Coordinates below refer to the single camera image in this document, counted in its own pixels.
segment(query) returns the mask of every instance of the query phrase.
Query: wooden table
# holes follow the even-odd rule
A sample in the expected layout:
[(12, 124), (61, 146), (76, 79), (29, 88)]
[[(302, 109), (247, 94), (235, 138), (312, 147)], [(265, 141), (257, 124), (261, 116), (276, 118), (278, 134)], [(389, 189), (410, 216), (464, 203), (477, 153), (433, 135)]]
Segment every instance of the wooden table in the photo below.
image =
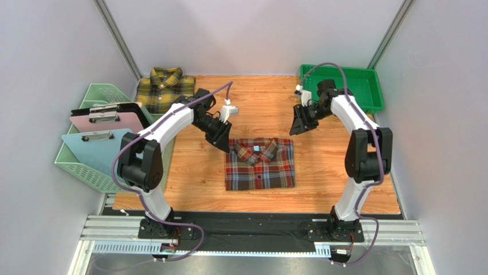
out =
[[(240, 114), (232, 116), (231, 138), (279, 137), (294, 141), (296, 187), (226, 191), (224, 152), (205, 141), (204, 133), (188, 126), (176, 137), (164, 192), (174, 210), (328, 213), (340, 199), (347, 179), (344, 156), (349, 135), (338, 118), (320, 120), (317, 129), (289, 136), (296, 76), (197, 76), (196, 88), (210, 91), (233, 81), (230, 99)], [(220, 109), (225, 91), (215, 95)], [(119, 193), (114, 209), (142, 209), (135, 194)], [(399, 213), (390, 178), (374, 187), (364, 213)]]

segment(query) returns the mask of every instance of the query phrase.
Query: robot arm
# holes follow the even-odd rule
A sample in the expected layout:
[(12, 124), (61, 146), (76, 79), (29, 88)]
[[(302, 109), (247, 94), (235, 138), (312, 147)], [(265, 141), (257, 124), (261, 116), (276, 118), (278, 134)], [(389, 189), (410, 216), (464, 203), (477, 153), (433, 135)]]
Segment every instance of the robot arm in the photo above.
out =
[[(299, 95), (310, 98), (308, 91), (297, 91)], [(344, 94), (344, 89), (337, 89), (333, 80), (324, 80), (317, 85), (317, 94), (320, 99), (317, 103), (309, 104), (310, 100), (294, 106), (294, 120), (290, 135), (310, 131), (318, 126), (318, 121), (330, 115), (336, 115), (346, 127), (351, 138), (345, 157), (345, 169), (349, 176), (341, 199), (332, 207), (330, 212), (329, 233), (337, 237), (354, 233), (359, 226), (359, 213), (367, 195), (373, 188), (371, 183), (379, 179), (379, 164), (376, 152), (368, 152), (368, 145), (374, 145), (373, 135), (369, 123), (376, 132), (379, 140), (381, 159), (384, 174), (388, 174), (391, 168), (391, 148), (393, 134), (389, 128), (380, 128), (376, 123), (363, 113), (365, 121), (354, 110), (356, 103), (353, 95), (348, 91), (349, 102)], [(363, 189), (365, 194), (359, 202), (359, 196)]]
[(157, 188), (163, 176), (163, 161), (161, 153), (182, 129), (193, 124), (205, 132), (205, 138), (218, 149), (229, 152), (229, 132), (232, 124), (207, 114), (215, 104), (215, 98), (210, 96), (192, 107), (183, 108), (186, 104), (208, 95), (210, 92), (199, 89), (194, 97), (180, 96), (175, 103), (153, 125), (137, 134), (124, 135), (121, 148), (134, 141), (141, 135), (148, 134), (143, 139), (126, 150), (119, 159), (117, 173), (131, 189), (142, 196), (144, 208), (156, 218), (165, 221), (171, 213), (171, 207), (164, 198), (163, 190)]

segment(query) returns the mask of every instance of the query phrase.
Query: green tray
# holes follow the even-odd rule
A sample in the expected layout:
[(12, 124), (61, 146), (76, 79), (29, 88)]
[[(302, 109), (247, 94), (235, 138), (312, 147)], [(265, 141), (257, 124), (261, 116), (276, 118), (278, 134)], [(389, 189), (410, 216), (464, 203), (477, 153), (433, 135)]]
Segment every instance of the green tray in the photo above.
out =
[[(315, 65), (300, 66), (300, 79)], [(354, 95), (357, 104), (365, 113), (374, 114), (384, 108), (380, 81), (375, 70), (343, 68), (347, 86)], [(334, 79), (338, 88), (343, 88), (343, 78), (339, 70), (332, 66), (322, 66), (314, 70), (305, 80), (304, 89), (312, 92), (312, 99), (318, 100), (317, 84), (324, 79)]]
[[(95, 104), (109, 104), (117, 102), (132, 102), (123, 92), (111, 84), (91, 84), (86, 92), (85, 99), (81, 103), (80, 108), (91, 108)], [(155, 120), (160, 118), (162, 114), (149, 114), (146, 108), (142, 107), (143, 113), (148, 121), (152, 124)], [(72, 124), (68, 133), (79, 133), (76, 127)], [(163, 178), (160, 182), (160, 188), (164, 189), (166, 179), (168, 177), (168, 170), (170, 167), (171, 154), (173, 151), (174, 140), (170, 141), (163, 151)], [(71, 150), (62, 144), (61, 149), (54, 161), (56, 165), (66, 170), (79, 180), (88, 184), (95, 190), (102, 193), (116, 193), (126, 192), (118, 188), (108, 175), (99, 172), (92, 167), (86, 166), (78, 161)]]

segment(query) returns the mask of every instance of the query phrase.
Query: pink clipboard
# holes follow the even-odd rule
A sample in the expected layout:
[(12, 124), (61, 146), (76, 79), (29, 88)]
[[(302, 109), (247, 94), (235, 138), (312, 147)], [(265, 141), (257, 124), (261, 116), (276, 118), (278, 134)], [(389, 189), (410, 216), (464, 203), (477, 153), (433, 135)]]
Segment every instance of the pink clipboard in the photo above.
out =
[(144, 129), (137, 114), (133, 112), (91, 113), (84, 116), (72, 116), (69, 120), (81, 133), (117, 129), (130, 129), (133, 133), (138, 133)]

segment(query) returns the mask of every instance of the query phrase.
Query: green plastic tray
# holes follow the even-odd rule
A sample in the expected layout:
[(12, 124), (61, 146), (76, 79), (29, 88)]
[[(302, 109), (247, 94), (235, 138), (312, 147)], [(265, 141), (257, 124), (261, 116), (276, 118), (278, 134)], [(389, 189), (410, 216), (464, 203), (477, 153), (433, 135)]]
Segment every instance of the green plastic tray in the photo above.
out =
[[(80, 108), (91, 108), (95, 104), (109, 104), (117, 102), (132, 102), (132, 100), (130, 100), (114, 85), (91, 84), (86, 92), (85, 99), (83, 99)], [(162, 114), (149, 114), (147, 109), (144, 107), (142, 107), (142, 110), (150, 123), (154, 123), (155, 120), (162, 116)], [(72, 124), (68, 133), (79, 132)], [(166, 179), (168, 177), (173, 145), (174, 140), (170, 141), (163, 151), (163, 178), (160, 182), (160, 187), (163, 189), (166, 185)], [(54, 163), (101, 193), (126, 192), (118, 188), (110, 176), (80, 163), (65, 143), (62, 144)]]
[[(315, 65), (300, 66), (300, 79)], [(354, 95), (357, 104), (365, 113), (374, 114), (384, 108), (380, 81), (375, 70), (343, 68), (347, 86)], [(317, 84), (324, 79), (334, 79), (338, 88), (343, 88), (343, 78), (339, 70), (332, 66), (322, 66), (314, 70), (305, 80), (304, 89), (312, 92), (312, 99), (318, 100)]]

